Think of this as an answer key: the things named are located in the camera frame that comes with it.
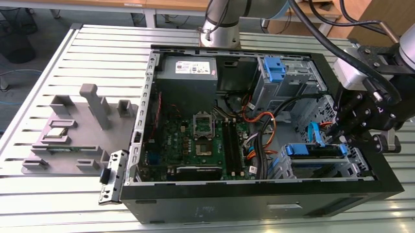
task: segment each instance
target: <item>cable on floor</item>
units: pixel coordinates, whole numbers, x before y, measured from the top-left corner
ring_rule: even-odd
[[[16,72],[16,71],[18,71],[18,72],[21,72],[21,71],[36,71],[36,72],[38,72],[38,73],[42,73],[42,71],[36,70],[36,69],[16,69],[16,70],[12,70],[12,71],[8,71],[8,72],[0,74],[0,76],[2,76],[2,75],[5,75],[5,74],[9,74],[9,73],[12,73],[12,72]]]
[[[21,105],[22,103],[9,103],[9,102],[2,102],[2,101],[0,101],[0,104],[5,104],[5,105]]]

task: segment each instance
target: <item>orange wire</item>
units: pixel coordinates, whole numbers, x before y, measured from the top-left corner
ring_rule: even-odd
[[[321,124],[320,124],[320,127],[325,127],[327,125],[331,125],[332,123],[329,122],[329,121],[327,121],[327,122],[323,122]]]
[[[268,115],[268,116],[270,117],[270,119],[272,119],[272,124],[273,124],[273,130],[272,130],[272,134],[270,134],[270,137],[269,137],[269,139],[268,139],[268,142],[266,142],[266,144],[265,144],[265,146],[264,146],[264,148],[266,148],[266,147],[269,146],[272,140],[273,140],[274,130],[276,130],[276,121],[274,121],[273,114],[272,114],[270,112],[262,112],[262,113],[260,113],[253,119],[248,119],[248,118],[246,118],[246,116],[245,116],[245,109],[246,109],[248,103],[250,102],[250,99],[252,99],[252,96],[249,96],[248,102],[246,102],[246,104],[244,105],[244,107],[241,108],[241,116],[242,116],[242,118],[244,118],[244,121],[245,121],[245,122],[249,122],[249,123],[257,122],[257,121],[262,118],[264,115]]]
[[[265,154],[276,154],[276,153],[277,153],[277,151],[274,151],[274,150],[265,150]],[[246,156],[246,159],[249,160],[249,159],[252,159],[254,156],[256,156],[256,153],[254,153],[254,151],[252,150],[250,153],[249,153],[248,156]]]

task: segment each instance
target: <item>cable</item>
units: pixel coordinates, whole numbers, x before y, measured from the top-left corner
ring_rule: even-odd
[[[303,94],[300,96],[293,96],[290,97],[289,99],[286,99],[278,106],[277,108],[273,110],[273,117],[276,117],[278,115],[278,113],[281,112],[281,110],[284,110],[284,108],[286,106],[289,106],[293,102],[296,102],[297,100],[300,99],[319,99],[320,97],[323,96],[323,94],[317,93],[317,94]],[[270,121],[270,118],[266,119],[265,123],[262,124],[261,126],[261,129],[260,131],[257,132],[257,136],[256,136],[256,140],[254,141],[258,141],[261,143],[261,136],[264,134],[264,131],[265,131],[265,128],[269,124],[269,121]],[[258,155],[258,156],[262,156],[265,157],[265,152],[264,152],[264,148],[262,147],[253,147],[253,150],[254,150],[254,153]]]
[[[319,29],[313,26],[312,22],[309,21],[308,17],[305,16],[303,10],[300,9],[297,3],[295,0],[288,0],[289,6],[301,20],[301,22],[305,24],[309,32],[312,33],[316,40],[321,43],[321,45],[327,48],[328,51],[331,51],[335,56],[337,56],[341,60],[344,60],[352,67],[355,67],[363,74],[367,75],[367,78],[364,79],[363,83],[368,91],[375,93],[377,91],[377,88],[372,85],[372,83],[377,83],[384,91],[388,94],[387,103],[393,105],[400,102],[400,94],[393,87],[393,85],[389,83],[389,81],[385,80],[385,78],[368,66],[365,65],[359,59],[356,59],[353,56],[351,56],[348,53],[345,53],[321,34]]]
[[[182,24],[180,24],[178,26],[176,26],[176,28],[178,29],[182,25],[185,25],[185,22],[188,21],[189,16],[186,17],[186,19],[184,20]]]
[[[232,115],[232,114],[226,113],[218,106],[213,106],[213,109],[214,109],[217,112],[221,112],[224,115],[226,115],[226,118],[237,117],[236,115]]]
[[[292,17],[292,12],[290,12],[290,10],[288,10],[288,18],[286,18],[286,21],[285,21],[285,24],[284,24],[284,28],[282,28],[282,30],[278,32],[278,33],[276,33],[276,34],[281,34],[286,29],[288,29],[288,27],[289,27],[289,24],[290,24],[290,17]]]
[[[351,26],[361,26],[361,25],[368,25],[368,24],[379,24],[379,23],[381,22],[381,21],[379,21],[379,20],[365,20],[365,21],[361,21],[361,22],[356,21],[356,22],[351,22],[351,23],[337,23],[337,22],[333,22],[333,21],[328,20],[327,18],[324,18],[324,17],[319,14],[319,12],[317,12],[317,10],[316,10],[313,4],[312,4],[312,0],[308,0],[308,5],[309,5],[309,9],[311,9],[313,15],[319,18],[319,20],[321,20],[324,23],[327,23],[327,24],[329,24],[329,25],[332,25],[332,26],[337,26],[337,27],[351,27]]]
[[[357,20],[355,20],[349,15],[348,15],[348,13],[347,13],[347,10],[345,10],[345,6],[344,6],[344,0],[340,0],[340,10],[341,10],[341,14],[343,14],[343,16],[344,16],[344,18],[349,21],[349,22],[359,22]],[[385,34],[385,32],[380,29],[380,28],[376,28],[376,27],[373,27],[373,26],[371,26],[371,25],[360,25],[361,27],[364,27],[364,28],[367,28],[367,29],[369,29],[369,30],[372,30],[373,32],[377,32],[377,33],[380,33],[380,34],[383,34],[383,35],[387,35]]]
[[[232,106],[230,106],[228,100],[229,100],[229,96],[225,95],[225,96],[224,96],[225,106],[226,106],[229,112],[230,112],[233,115],[237,115],[237,114],[241,112],[241,110],[240,110],[240,112],[236,112],[236,111],[232,109]]]
[[[205,18],[208,17],[208,9],[209,9],[210,4],[212,4],[212,0],[208,2],[208,5],[206,5]],[[228,13],[228,8],[229,8],[229,0],[226,1],[226,5],[225,5],[225,8],[224,8],[222,13],[220,15],[218,22],[216,23],[213,29],[209,30],[208,33],[212,33],[218,28],[218,25],[222,23],[222,20],[225,19],[225,16],[226,16],[226,13]]]
[[[0,74],[0,76],[2,76],[2,75],[5,75],[5,74],[9,74],[9,73],[12,73],[12,72],[16,72],[16,71],[36,71],[36,72],[38,72],[38,73],[42,73],[42,71],[36,70],[36,69],[16,69],[16,70],[12,70],[12,71],[8,71],[8,72]]]
[[[254,141],[253,141],[253,151],[257,151],[258,150],[258,147],[257,147],[257,137],[254,138]],[[256,170],[256,175],[254,175],[254,179],[256,180],[260,180],[261,179],[261,158],[260,158],[260,156],[257,156],[256,157],[256,163],[257,163],[257,165],[256,165],[256,168],[257,168],[257,170]]]
[[[0,104],[5,104],[5,105],[21,105],[22,103],[9,103],[9,102],[2,102],[2,101],[0,101]]]
[[[257,133],[252,134],[248,139],[244,141],[244,146],[248,146],[248,142],[257,136]]]
[[[150,131],[150,135],[149,135],[148,141],[149,141],[149,139],[153,138],[153,134],[154,134],[154,132],[156,132],[156,125],[157,125],[157,122],[158,122],[160,110],[161,110],[161,92],[158,92],[158,107],[157,107],[154,125],[153,125],[153,129],[152,129],[152,131]]]
[[[165,15],[161,15],[161,16],[162,16],[162,18],[165,18]],[[172,17],[172,16],[168,15],[169,18],[177,18],[177,16],[178,16],[178,15],[176,15],[174,17]],[[166,18],[165,18],[165,19],[166,19]],[[166,20],[168,20],[168,19],[166,19]]]

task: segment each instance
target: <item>aluminum extrusion table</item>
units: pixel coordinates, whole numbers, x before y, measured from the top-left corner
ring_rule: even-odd
[[[347,40],[332,41],[343,49],[351,46]],[[78,96],[80,85],[94,83],[97,94],[105,95],[109,103],[129,99],[137,104],[150,44],[196,46],[197,43],[197,34],[190,30],[93,25],[69,30],[0,140],[0,232],[413,232],[415,125],[411,122],[396,133],[401,153],[385,155],[405,191],[329,218],[140,225],[122,204],[97,205],[98,177],[21,174],[29,145],[36,142],[52,112],[48,104],[53,95],[70,95],[73,101],[84,101]],[[323,53],[331,64],[336,59],[312,37],[241,33],[240,43],[242,49]]]

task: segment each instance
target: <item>black cable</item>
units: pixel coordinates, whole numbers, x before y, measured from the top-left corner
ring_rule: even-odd
[[[209,9],[210,3],[212,3],[212,0],[208,2],[208,5],[206,5],[205,18],[208,17],[208,9]],[[212,33],[213,31],[216,31],[216,29],[218,28],[218,25],[222,23],[222,20],[225,19],[225,16],[226,16],[226,13],[228,13],[228,8],[229,8],[229,0],[226,1],[226,5],[225,5],[225,8],[224,8],[222,13],[221,13],[221,15],[220,15],[218,22],[216,23],[213,29],[209,30],[209,33]]]
[[[303,94],[300,96],[293,96],[289,99],[286,99],[278,106],[277,108],[273,110],[272,115],[276,118],[276,116],[278,115],[278,113],[281,112],[281,110],[284,110],[284,108],[286,106],[289,106],[293,102],[296,102],[300,99],[319,99],[323,97],[323,94],[317,93],[317,94]],[[266,179],[266,157],[265,157],[265,150],[264,147],[261,146],[261,136],[265,132],[266,126],[270,123],[270,118],[268,117],[266,121],[264,122],[261,129],[257,132],[257,136],[254,138],[254,142],[253,142],[253,146],[256,145],[256,143],[260,143],[260,146],[256,145],[256,147],[253,147],[254,153],[256,153],[256,157],[258,157],[257,160],[260,160],[260,158],[265,159],[265,174],[262,176],[262,179]]]
[[[260,159],[261,162],[261,166],[260,166],[260,179],[265,180],[266,179],[266,167],[268,167],[268,161],[266,161],[266,155],[265,155],[265,151],[264,151],[264,147],[261,145],[261,135],[260,137],[256,136],[256,147],[257,150],[254,151],[256,156]]]
[[[228,100],[229,100],[229,96],[224,96],[224,102],[225,102],[225,106],[226,106],[229,112],[230,112],[233,115],[237,115],[237,114],[241,113],[241,112],[236,112],[236,111],[232,109],[232,106],[230,106]]]
[[[345,53],[321,34],[319,29],[313,26],[312,22],[309,21],[308,17],[305,16],[303,10],[300,9],[297,3],[295,0],[288,0],[290,9],[293,10],[296,16],[301,20],[301,22],[305,24],[309,32],[312,33],[316,40],[321,43],[321,45],[331,51],[335,56],[337,56],[341,60],[344,60],[352,67],[355,67],[363,74],[367,75],[367,78],[364,79],[363,83],[365,84],[365,88],[369,92],[376,92],[377,88],[372,86],[372,83],[377,83],[384,91],[388,94],[387,97],[387,103],[388,104],[396,104],[400,102],[400,94],[393,87],[393,85],[389,83],[389,81],[385,80],[385,78],[368,66],[365,65],[359,59],[356,59],[353,56],[351,56],[348,53]]]
[[[182,24],[180,24],[178,26],[176,26],[176,28],[178,29],[182,25],[185,25],[185,22],[188,21],[189,16],[186,17],[186,19],[184,20]]]
[[[351,27],[351,26],[361,26],[361,25],[379,24],[379,23],[381,23],[381,21],[379,21],[379,20],[365,20],[365,21],[361,21],[361,22],[356,21],[356,22],[351,22],[351,23],[337,23],[337,22],[333,22],[333,21],[328,20],[327,18],[324,18],[324,17],[319,14],[319,12],[317,12],[317,10],[316,10],[313,4],[312,4],[312,0],[308,0],[308,5],[309,5],[309,9],[311,9],[313,15],[319,18],[319,20],[321,20],[324,23],[327,23],[327,24],[329,24],[329,25],[332,25],[332,26],[337,26],[337,27]]]
[[[285,24],[284,24],[284,27],[282,27],[282,30],[280,30],[280,32],[277,32],[276,34],[281,34],[286,29],[288,29],[288,26],[290,24],[290,17],[292,17],[292,12],[290,10],[288,10],[288,17],[286,17],[286,21],[285,21]]]
[[[257,137],[253,139],[253,150],[254,152],[260,152],[260,148],[257,147]],[[254,174],[254,179],[260,180],[261,179],[261,158],[260,155],[256,154],[256,174]]]
[[[161,16],[162,16],[162,18],[165,18],[165,15],[161,15]],[[172,17],[172,16],[168,15],[169,18],[177,18],[177,16],[178,16],[178,15],[176,15],[174,17]],[[166,18],[165,18],[165,19],[166,19]],[[166,20],[168,20],[168,19],[166,19]]]
[[[345,10],[345,6],[344,6],[344,0],[340,0],[340,10],[341,10],[341,14],[343,14],[344,18],[345,18],[349,22],[353,22],[353,23],[355,23],[355,22],[359,22],[357,20],[355,20],[355,19],[348,15],[347,10]],[[367,28],[367,29],[369,29],[369,30],[372,30],[373,32],[377,32],[377,33],[385,35],[385,32],[384,32],[380,28],[376,28],[376,27],[373,27],[373,26],[371,26],[371,25],[360,25],[360,26],[364,27],[364,28]]]

